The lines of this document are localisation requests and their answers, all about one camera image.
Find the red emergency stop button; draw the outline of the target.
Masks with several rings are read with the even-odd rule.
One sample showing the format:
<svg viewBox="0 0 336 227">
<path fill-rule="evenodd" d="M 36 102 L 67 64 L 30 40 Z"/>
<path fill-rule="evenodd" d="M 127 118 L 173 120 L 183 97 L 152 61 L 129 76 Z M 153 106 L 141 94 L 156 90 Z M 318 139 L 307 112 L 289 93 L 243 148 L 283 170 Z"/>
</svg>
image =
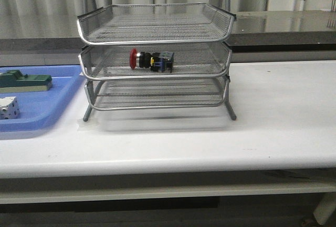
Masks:
<svg viewBox="0 0 336 227">
<path fill-rule="evenodd" d="M 148 53 L 144 51 L 137 51 L 133 48 L 130 51 L 129 65 L 131 69 L 146 68 L 153 72 L 163 73 L 173 71 L 174 52 L 162 51 L 155 53 Z"/>
</svg>

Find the mesh rack tray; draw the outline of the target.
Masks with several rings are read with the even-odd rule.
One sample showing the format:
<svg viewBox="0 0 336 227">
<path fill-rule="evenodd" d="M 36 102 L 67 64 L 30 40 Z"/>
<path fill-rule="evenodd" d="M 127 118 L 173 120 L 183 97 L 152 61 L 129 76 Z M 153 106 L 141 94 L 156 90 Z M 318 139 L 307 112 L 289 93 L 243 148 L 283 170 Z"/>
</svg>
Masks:
<svg viewBox="0 0 336 227">
<path fill-rule="evenodd" d="M 220 106 L 228 86 L 226 77 L 89 80 L 85 92 L 89 106 L 101 111 L 194 108 Z"/>
<path fill-rule="evenodd" d="M 236 15 L 206 3 L 109 5 L 77 19 L 88 45 L 221 42 Z"/>
<path fill-rule="evenodd" d="M 90 80 L 217 77 L 231 57 L 222 42 L 95 46 L 78 56 Z"/>
</svg>

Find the white table leg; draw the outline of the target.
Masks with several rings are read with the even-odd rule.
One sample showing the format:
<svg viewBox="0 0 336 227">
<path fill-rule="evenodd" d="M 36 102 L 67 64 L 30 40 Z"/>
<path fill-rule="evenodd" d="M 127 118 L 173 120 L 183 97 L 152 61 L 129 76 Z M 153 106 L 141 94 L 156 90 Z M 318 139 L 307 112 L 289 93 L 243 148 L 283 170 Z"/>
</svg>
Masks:
<svg viewBox="0 0 336 227">
<path fill-rule="evenodd" d="M 313 212 L 313 216 L 319 225 L 324 225 L 333 214 L 336 207 L 336 193 L 326 193 Z"/>
</svg>

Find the grey stone counter ledge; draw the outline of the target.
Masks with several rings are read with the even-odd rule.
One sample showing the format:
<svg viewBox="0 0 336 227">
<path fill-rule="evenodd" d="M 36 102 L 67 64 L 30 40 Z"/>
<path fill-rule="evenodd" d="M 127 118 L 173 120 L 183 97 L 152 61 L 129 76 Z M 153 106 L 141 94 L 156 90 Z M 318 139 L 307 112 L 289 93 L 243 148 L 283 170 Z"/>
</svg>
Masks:
<svg viewBox="0 0 336 227">
<path fill-rule="evenodd" d="M 1 17 L 1 66 L 78 63 L 83 42 L 75 15 Z M 227 44 L 232 62 L 335 59 L 335 13 L 239 12 Z"/>
</svg>

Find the blue plastic tray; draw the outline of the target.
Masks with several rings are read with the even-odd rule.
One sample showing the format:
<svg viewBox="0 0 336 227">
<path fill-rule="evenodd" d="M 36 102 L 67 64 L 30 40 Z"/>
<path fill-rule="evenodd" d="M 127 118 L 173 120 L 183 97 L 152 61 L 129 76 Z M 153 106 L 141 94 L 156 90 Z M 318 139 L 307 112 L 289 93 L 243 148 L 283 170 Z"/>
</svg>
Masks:
<svg viewBox="0 0 336 227">
<path fill-rule="evenodd" d="M 20 70 L 28 75 L 51 75 L 52 87 L 48 91 L 1 94 L 17 97 L 18 118 L 1 120 L 1 133 L 42 130 L 56 123 L 64 113 L 84 76 L 78 65 L 2 67 L 1 72 Z"/>
</svg>

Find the green terminal block module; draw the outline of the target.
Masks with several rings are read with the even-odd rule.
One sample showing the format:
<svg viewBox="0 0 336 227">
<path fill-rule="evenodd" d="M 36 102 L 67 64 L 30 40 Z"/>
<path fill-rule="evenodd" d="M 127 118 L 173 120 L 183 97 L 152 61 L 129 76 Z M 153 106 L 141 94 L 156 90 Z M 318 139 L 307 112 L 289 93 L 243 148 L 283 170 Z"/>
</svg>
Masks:
<svg viewBox="0 0 336 227">
<path fill-rule="evenodd" d="M 20 70 L 1 73 L 1 93 L 48 91 L 52 86 L 51 75 L 28 75 Z"/>
</svg>

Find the white grey connector block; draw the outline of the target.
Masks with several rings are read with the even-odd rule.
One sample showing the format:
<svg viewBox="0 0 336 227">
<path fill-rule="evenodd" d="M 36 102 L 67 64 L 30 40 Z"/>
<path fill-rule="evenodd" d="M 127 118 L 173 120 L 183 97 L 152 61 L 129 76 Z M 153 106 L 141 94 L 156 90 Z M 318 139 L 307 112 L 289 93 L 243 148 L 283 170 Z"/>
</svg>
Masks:
<svg viewBox="0 0 336 227">
<path fill-rule="evenodd" d="M 20 109 L 17 98 L 4 97 L 1 98 L 1 119 L 16 119 L 19 116 Z"/>
</svg>

